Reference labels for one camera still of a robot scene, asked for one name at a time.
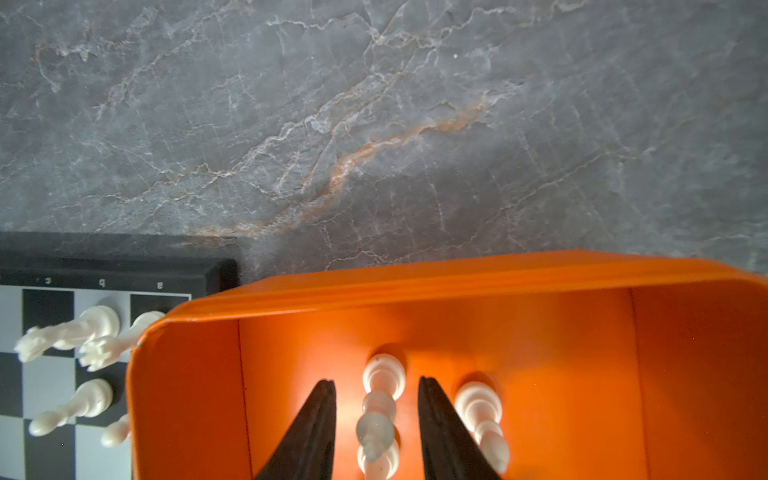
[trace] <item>gray marble surface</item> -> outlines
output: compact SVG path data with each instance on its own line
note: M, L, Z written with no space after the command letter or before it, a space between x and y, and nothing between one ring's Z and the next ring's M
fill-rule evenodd
M0 247L768 271L762 0L7 0Z

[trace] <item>white chess piece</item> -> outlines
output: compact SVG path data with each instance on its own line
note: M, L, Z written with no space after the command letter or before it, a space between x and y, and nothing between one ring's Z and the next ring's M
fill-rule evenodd
M29 433L39 437L53 432L74 417L95 417L112 404L112 395L112 387L106 380L88 380L78 387L69 402L32 420Z
M128 414L126 413L104 429L104 433L101 434L101 444L111 449L124 442L130 434L131 427L128 425Z
M108 306L97 305L85 310L79 318L58 325L33 326L13 348L21 362L38 358L52 346L60 350L77 348L90 339L120 332L120 317Z
M80 347L80 353L84 354L80 358L80 365L87 366L89 372L95 372L117 362L123 352L136 346L139 337L149 325L164 316L165 313L157 311L142 313L136 317L134 324L127 332L118 336L102 336L88 340Z
M502 420L502 401L496 392L482 382L468 382L456 393L455 407L467 430L475 433L485 460L495 471L505 473L510 453L498 424Z
M395 443L395 400L406 389L406 370L396 357L380 353L366 364L362 372L362 385L368 395L362 401L362 416L357 422L356 434L362 449L361 455L366 460L365 465L369 465L376 463ZM399 464L399 450L387 455L389 460L396 457Z

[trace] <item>chess board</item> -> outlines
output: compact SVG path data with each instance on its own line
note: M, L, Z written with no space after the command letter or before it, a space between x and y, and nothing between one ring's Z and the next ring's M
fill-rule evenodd
M211 272L210 262L187 270L188 265L179 269L173 263L144 265L141 269L141 262L133 263L128 271L117 263L99 263L98 269L93 263L78 269L61 262L4 267L0 259L0 478L130 480L131 437L116 448L101 445L104 427L127 412L125 373L130 353L88 372L77 362L75 350L51 348L22 364L13 347L30 327L69 321L94 305L113 308L124 332L141 313L168 312L236 282L234 268L219 265ZM133 290L136 286L144 290ZM29 435L34 417L66 403L80 384L94 378L107 380L114 390L114 401L105 412L76 418L48 435Z

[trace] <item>white pawn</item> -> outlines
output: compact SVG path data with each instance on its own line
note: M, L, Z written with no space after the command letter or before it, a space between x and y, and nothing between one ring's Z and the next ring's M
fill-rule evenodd
M509 444L504 440L502 401L496 392L482 382L468 382L456 393L456 412L467 430L475 433L475 441L485 460L499 473L509 466Z
M112 387L106 380L88 380L78 387L69 402L32 420L29 433L39 437L53 432L74 417L95 417L112 404L112 395Z
M128 414L126 413L104 429L104 433L101 434L101 444L111 449L124 442L130 434L131 427L128 425Z
M85 310L79 318L58 325L33 326L13 348L21 362L38 358L52 346L60 350L77 348L90 339L120 332L120 317L108 306L97 305Z
M118 336L102 336L88 340L80 347L80 353L84 354L80 358L80 365L87 366L89 372L95 372L105 366L112 365L120 359L123 352L136 346L139 337L149 325L164 316L165 313L157 311L142 313L136 317L134 324L127 332Z

